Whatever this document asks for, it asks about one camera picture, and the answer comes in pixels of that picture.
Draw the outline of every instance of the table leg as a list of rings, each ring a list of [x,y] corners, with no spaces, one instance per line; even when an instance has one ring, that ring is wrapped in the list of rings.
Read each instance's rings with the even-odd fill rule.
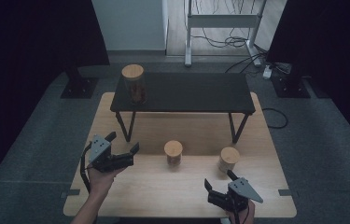
[[[129,127],[129,132],[126,131],[124,121],[122,120],[121,114],[119,112],[116,112],[116,118],[119,122],[119,125],[121,126],[122,132],[124,134],[125,140],[127,142],[131,141],[132,136],[132,130],[133,130],[133,124],[134,124],[134,117],[136,116],[136,111],[132,112],[132,119],[131,119],[131,125]]]
[[[242,130],[245,127],[245,124],[247,122],[247,118],[249,117],[249,115],[245,114],[244,118],[242,119],[241,125],[239,126],[238,131],[236,133],[235,133],[235,128],[233,127],[232,114],[228,113],[228,117],[230,118],[232,142],[237,143],[239,140],[239,137],[241,136]]]

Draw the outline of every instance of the metal frame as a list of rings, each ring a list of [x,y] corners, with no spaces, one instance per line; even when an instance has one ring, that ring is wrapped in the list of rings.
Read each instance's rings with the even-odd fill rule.
[[[134,125],[134,118],[136,117],[136,111],[132,112],[132,119],[131,119],[131,124],[129,126],[129,131],[126,131],[124,121],[122,120],[122,116],[119,112],[116,112],[116,118],[117,121],[119,122],[119,125],[121,126],[122,132],[124,134],[125,140],[127,142],[131,141],[132,137],[132,130],[133,130],[133,125]],[[233,119],[232,119],[232,114],[228,113],[228,117],[230,119],[230,127],[231,127],[231,136],[232,136],[232,142],[237,143],[239,140],[239,137],[241,136],[242,130],[244,129],[247,118],[249,115],[245,114],[244,118],[242,119],[241,124],[239,125],[238,131],[235,133],[235,127],[233,126]]]
[[[257,15],[192,15],[192,0],[189,0],[185,66],[191,66],[191,28],[253,28],[250,39],[246,41],[245,45],[250,57],[259,54],[259,51],[254,47],[254,42],[266,2],[267,0],[262,2]],[[253,63],[255,66],[261,66],[261,61],[259,59],[255,59]]]
[[[129,132],[127,132],[126,128],[125,128],[124,121],[122,120],[121,114],[119,112],[116,112],[117,121],[119,122],[119,125],[121,126],[122,132],[123,132],[125,140],[127,142],[131,141],[133,124],[134,124],[134,117],[136,117],[136,111],[132,112],[131,124],[129,126]]]

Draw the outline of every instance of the black table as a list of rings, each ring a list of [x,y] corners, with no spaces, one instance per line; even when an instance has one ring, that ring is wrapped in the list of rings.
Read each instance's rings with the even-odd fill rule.
[[[144,73],[147,101],[133,105],[120,77],[110,110],[116,113],[127,142],[131,141],[136,112],[228,113],[232,142],[237,143],[248,116],[256,109],[245,75],[234,73]],[[133,112],[127,132],[120,112]],[[245,114],[235,133],[231,113]]]

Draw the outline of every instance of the power strip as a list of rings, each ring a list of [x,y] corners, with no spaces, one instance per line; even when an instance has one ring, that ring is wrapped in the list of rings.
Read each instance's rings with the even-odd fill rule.
[[[273,72],[273,70],[270,68],[270,66],[265,65],[265,69],[264,69],[264,73],[262,74],[262,77],[264,79],[270,79],[272,72]]]

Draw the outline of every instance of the wooden table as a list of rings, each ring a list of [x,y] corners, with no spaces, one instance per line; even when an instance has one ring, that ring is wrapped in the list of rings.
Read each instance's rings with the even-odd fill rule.
[[[102,96],[86,145],[95,134],[121,133],[115,113],[109,109],[113,96],[112,92]],[[224,147],[238,149],[241,159],[234,173],[246,178],[264,200],[256,203],[256,217],[296,216],[292,197],[279,194],[288,185],[255,93],[252,99],[256,112],[249,117],[237,144],[231,141],[226,113],[138,113],[132,141],[127,143],[122,134],[117,134],[112,142],[114,154],[128,152],[139,142],[134,166],[116,177],[99,216],[226,217],[219,207],[207,202],[203,185],[207,178],[214,190],[227,192],[231,180],[217,168]],[[122,116],[129,122],[132,113]],[[243,114],[233,116],[234,121],[240,121]],[[175,168],[167,165],[163,151],[170,140],[184,147],[181,164]],[[63,208],[67,216],[75,216],[88,197],[78,169],[71,189],[80,189],[80,193],[67,197]]]

